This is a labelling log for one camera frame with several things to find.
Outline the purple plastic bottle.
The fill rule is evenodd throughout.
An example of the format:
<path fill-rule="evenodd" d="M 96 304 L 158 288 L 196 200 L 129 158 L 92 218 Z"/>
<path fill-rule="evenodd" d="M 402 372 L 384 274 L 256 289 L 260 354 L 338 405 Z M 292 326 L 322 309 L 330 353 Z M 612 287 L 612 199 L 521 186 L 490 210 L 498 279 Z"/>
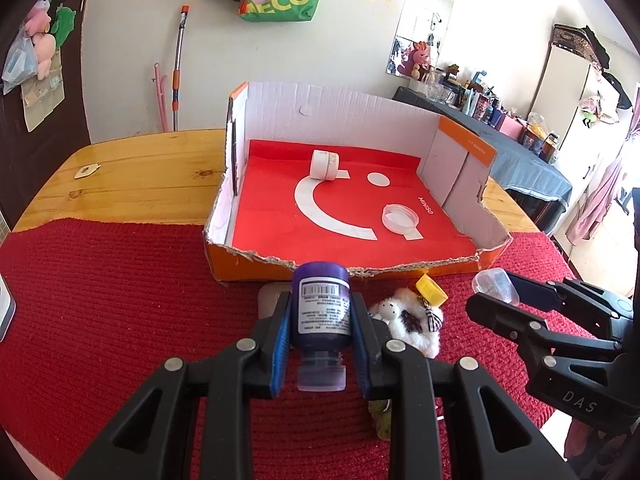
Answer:
<path fill-rule="evenodd" d="M 302 352 L 297 388 L 335 392 L 346 388 L 342 352 L 352 342 L 350 285 L 345 268 L 316 261 L 299 266 L 292 281 L 292 345 Z"/>

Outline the pink rabbit plush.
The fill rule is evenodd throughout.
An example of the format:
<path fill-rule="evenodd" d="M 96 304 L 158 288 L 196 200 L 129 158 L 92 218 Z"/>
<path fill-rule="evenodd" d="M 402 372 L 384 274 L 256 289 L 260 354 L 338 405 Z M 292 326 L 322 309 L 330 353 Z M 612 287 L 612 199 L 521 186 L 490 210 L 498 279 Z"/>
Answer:
<path fill-rule="evenodd" d="M 414 42 L 401 55 L 397 71 L 402 76 L 422 80 L 431 66 L 431 46 L 425 41 Z"/>

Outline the pink curtain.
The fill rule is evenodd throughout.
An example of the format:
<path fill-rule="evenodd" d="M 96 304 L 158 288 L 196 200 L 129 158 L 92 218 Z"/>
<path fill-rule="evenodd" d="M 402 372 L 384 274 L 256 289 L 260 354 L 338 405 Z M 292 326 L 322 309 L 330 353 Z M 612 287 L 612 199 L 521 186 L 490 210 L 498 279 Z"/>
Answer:
<path fill-rule="evenodd" d="M 578 206 L 565 235 L 572 246 L 583 240 L 590 240 L 608 214 L 614 198 L 620 192 L 625 162 L 631 158 L 631 144 L 639 136 L 639 91 L 632 107 L 632 116 L 623 144 L 616 157 L 606 166 L 597 185 L 587 194 L 582 205 Z"/>

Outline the pink plastic hanger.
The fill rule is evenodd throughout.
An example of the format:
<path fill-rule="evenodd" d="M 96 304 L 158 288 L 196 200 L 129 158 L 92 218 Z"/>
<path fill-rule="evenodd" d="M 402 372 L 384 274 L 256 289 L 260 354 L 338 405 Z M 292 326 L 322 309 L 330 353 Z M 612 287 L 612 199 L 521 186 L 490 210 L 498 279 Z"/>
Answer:
<path fill-rule="evenodd" d="M 166 88 L 167 76 L 162 73 L 160 64 L 153 65 L 153 82 L 155 84 L 156 105 L 158 118 L 160 118 L 160 130 L 166 132 L 168 130 L 168 116 L 166 110 Z"/>

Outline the white wardrobe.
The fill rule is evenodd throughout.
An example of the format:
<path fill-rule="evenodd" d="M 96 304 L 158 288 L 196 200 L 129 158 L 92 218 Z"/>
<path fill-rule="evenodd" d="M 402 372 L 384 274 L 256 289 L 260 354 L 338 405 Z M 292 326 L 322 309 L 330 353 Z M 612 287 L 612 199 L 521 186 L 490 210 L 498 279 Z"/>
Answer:
<path fill-rule="evenodd" d="M 570 182 L 573 208 L 591 182 L 615 158 L 632 109 L 617 106 L 620 94 L 585 58 L 550 46 L 532 111 L 558 137 L 552 166 Z"/>

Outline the dark covered side table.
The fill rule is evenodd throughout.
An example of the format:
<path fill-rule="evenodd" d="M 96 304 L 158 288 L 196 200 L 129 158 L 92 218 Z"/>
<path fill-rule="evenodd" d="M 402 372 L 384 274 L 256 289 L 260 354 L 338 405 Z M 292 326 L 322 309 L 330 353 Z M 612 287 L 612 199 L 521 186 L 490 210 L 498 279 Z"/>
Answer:
<path fill-rule="evenodd" d="M 537 228 L 550 234 L 568 209 L 573 187 L 559 170 L 518 142 L 490 128 L 460 110 L 427 99 L 407 87 L 398 87 L 395 101 L 444 115 L 469 129 L 497 150 L 490 176 L 515 200 L 533 220 Z"/>

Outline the grey square case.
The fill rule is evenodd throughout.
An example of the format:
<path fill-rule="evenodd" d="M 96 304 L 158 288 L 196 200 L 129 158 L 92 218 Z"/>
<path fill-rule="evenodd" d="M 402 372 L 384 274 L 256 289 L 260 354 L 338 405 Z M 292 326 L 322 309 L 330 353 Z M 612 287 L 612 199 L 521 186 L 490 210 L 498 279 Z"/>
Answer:
<path fill-rule="evenodd" d="M 290 292 L 290 282 L 273 282 L 262 286 L 258 292 L 258 318 L 270 318 L 276 310 L 278 300 L 282 292 Z"/>

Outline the pink plush toys hanging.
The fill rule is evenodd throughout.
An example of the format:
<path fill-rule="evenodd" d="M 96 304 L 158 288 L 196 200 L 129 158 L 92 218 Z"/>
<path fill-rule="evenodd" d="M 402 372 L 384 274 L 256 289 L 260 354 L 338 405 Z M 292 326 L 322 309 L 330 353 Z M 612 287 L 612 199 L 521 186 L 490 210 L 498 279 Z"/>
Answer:
<path fill-rule="evenodd" d="M 39 80 L 49 76 L 56 50 L 55 38 L 49 32 L 51 23 L 49 9 L 49 0 L 38 0 L 25 18 L 25 32 L 34 45 Z"/>

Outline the clear square small box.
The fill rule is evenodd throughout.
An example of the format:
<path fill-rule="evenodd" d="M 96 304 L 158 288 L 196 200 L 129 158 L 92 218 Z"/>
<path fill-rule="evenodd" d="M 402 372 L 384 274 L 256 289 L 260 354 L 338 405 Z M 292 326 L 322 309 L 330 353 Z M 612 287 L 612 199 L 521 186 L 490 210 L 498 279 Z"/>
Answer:
<path fill-rule="evenodd" d="M 515 286 L 506 270 L 501 268 L 478 272 L 472 279 L 472 289 L 476 294 L 485 294 L 515 307 L 520 304 Z"/>

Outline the white fluffy plush toy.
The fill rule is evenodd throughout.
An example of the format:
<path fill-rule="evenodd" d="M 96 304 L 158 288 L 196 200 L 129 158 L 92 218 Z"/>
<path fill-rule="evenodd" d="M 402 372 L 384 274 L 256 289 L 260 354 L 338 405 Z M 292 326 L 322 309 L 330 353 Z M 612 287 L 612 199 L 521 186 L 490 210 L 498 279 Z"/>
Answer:
<path fill-rule="evenodd" d="M 418 349 L 427 359 L 440 351 L 440 330 L 444 314 L 408 288 L 398 288 L 392 296 L 370 307 L 372 318 L 383 321 L 394 339 Z"/>

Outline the yellow bottle cap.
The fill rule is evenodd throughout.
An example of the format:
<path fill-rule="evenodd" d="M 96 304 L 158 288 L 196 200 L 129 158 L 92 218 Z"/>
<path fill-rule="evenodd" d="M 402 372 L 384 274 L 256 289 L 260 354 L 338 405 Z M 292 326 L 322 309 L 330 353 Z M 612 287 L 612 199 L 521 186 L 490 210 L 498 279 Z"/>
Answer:
<path fill-rule="evenodd" d="M 446 292 L 428 274 L 418 279 L 416 291 L 430 307 L 439 308 L 448 300 Z"/>

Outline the small wooden tag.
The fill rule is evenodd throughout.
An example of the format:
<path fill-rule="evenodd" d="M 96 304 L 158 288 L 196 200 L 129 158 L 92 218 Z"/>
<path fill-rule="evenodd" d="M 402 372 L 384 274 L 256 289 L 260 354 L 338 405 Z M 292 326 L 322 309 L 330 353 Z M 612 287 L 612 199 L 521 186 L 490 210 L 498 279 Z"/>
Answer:
<path fill-rule="evenodd" d="M 89 177 L 95 172 L 97 172 L 99 169 L 100 169 L 99 164 L 91 164 L 91 165 L 83 166 L 76 172 L 76 174 L 74 175 L 74 179 L 79 180 L 79 179 Z"/>

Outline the clear round container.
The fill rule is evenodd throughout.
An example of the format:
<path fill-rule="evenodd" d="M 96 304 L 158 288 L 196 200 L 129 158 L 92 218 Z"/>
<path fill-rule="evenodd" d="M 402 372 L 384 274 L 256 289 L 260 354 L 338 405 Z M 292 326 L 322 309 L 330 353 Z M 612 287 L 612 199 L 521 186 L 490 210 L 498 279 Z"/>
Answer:
<path fill-rule="evenodd" d="M 418 214 L 407 206 L 388 204 L 383 207 L 383 226 L 395 234 L 408 235 L 414 232 L 419 221 Z"/>

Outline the green plush on door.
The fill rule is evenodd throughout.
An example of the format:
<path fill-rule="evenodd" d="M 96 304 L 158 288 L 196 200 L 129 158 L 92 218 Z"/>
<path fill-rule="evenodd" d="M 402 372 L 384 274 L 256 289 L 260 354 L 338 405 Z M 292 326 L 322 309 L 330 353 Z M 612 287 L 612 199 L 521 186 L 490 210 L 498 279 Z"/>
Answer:
<path fill-rule="evenodd" d="M 55 47 L 60 50 L 68 36 L 75 28 L 76 12 L 68 6 L 59 6 L 56 9 L 55 20 L 50 29 L 54 37 Z"/>

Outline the green fuzzy plush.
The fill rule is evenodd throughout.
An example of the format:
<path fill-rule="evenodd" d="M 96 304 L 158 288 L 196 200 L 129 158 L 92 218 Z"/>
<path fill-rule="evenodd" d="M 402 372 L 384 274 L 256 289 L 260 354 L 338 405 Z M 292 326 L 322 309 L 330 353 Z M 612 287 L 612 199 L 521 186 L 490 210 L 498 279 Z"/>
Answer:
<path fill-rule="evenodd" d="M 369 413 L 372 416 L 378 438 L 383 441 L 389 441 L 392 433 L 392 401 L 370 401 Z"/>

